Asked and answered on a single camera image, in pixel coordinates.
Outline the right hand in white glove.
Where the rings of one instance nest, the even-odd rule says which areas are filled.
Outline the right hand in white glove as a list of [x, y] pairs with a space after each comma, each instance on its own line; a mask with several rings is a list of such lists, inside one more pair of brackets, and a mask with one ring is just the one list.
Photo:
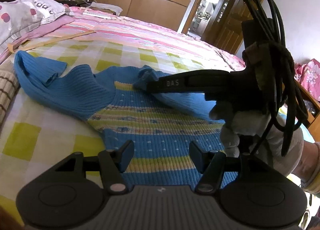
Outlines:
[[[270, 115], [256, 112], [236, 112], [232, 114], [226, 105], [216, 104], [209, 113], [210, 119], [224, 120], [220, 132], [220, 141], [228, 157], [239, 157], [239, 144], [244, 141], [240, 136], [249, 136], [250, 139], [260, 140], [271, 120]], [[293, 132], [289, 151], [285, 156], [281, 155], [284, 142], [284, 133], [272, 126], [266, 140], [255, 153], [255, 155], [269, 166], [284, 176], [288, 176], [299, 165], [303, 153], [303, 132], [297, 129]]]

